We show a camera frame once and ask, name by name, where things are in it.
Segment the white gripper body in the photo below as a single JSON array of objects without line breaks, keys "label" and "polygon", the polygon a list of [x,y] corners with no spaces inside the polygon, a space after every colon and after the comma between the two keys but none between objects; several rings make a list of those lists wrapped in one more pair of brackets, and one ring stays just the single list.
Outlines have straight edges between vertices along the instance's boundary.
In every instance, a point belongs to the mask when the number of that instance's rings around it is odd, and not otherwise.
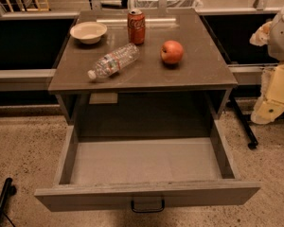
[{"label": "white gripper body", "polygon": [[270,109],[284,109],[284,63],[279,64],[269,73],[265,103]]}]

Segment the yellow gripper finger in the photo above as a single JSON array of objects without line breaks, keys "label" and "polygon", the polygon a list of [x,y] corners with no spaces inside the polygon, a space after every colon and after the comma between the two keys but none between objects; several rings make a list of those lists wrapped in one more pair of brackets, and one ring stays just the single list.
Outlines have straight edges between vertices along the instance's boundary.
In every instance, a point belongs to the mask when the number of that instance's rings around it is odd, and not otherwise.
[{"label": "yellow gripper finger", "polygon": [[251,121],[255,124],[269,124],[284,113],[284,107],[282,105],[269,102],[266,98],[273,73],[273,69],[264,69],[262,72],[260,97],[257,99],[251,113]]}]

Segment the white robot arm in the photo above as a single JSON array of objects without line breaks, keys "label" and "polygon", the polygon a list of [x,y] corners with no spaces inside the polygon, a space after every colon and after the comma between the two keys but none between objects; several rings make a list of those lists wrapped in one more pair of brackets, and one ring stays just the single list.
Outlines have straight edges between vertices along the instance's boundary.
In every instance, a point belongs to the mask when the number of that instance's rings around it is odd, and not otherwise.
[{"label": "white robot arm", "polygon": [[251,36],[250,44],[267,45],[268,55],[278,60],[277,67],[263,70],[261,95],[251,114],[254,123],[263,125],[284,113],[284,7]]}]

